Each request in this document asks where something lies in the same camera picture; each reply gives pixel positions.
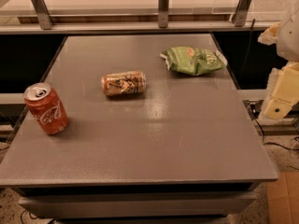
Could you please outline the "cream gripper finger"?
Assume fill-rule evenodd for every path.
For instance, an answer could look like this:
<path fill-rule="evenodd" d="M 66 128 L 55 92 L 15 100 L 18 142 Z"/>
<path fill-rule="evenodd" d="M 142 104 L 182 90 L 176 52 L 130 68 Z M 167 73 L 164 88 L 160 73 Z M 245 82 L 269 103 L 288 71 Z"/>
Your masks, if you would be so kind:
<path fill-rule="evenodd" d="M 270 119 L 283 119 L 299 102 L 299 62 L 273 68 L 267 90 L 263 114 Z"/>
<path fill-rule="evenodd" d="M 258 42 L 267 46 L 277 43 L 278 40 L 278 28 L 280 23 L 277 22 L 267 28 L 263 33 L 258 37 Z"/>

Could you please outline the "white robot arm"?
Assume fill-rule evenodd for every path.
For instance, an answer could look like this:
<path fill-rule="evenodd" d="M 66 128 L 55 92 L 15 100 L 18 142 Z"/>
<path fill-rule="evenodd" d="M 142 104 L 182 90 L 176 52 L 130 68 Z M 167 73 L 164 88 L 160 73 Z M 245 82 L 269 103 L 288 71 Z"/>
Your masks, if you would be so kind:
<path fill-rule="evenodd" d="M 258 37 L 264 45 L 276 45 L 277 55 L 287 61 L 273 68 L 267 81 L 260 119 L 283 119 L 299 102 L 299 1 L 282 21 L 267 28 Z"/>

